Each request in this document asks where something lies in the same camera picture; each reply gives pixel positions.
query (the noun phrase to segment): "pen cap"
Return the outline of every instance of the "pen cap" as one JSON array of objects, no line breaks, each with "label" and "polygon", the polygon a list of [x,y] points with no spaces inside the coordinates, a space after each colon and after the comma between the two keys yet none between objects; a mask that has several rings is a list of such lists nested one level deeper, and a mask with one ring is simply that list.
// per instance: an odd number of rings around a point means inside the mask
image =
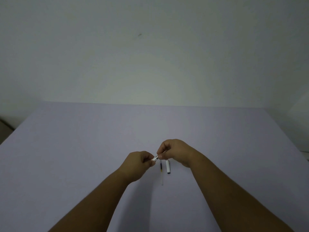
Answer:
[{"label": "pen cap", "polygon": [[168,174],[171,173],[170,162],[168,160],[166,160],[166,170],[168,171]]}]

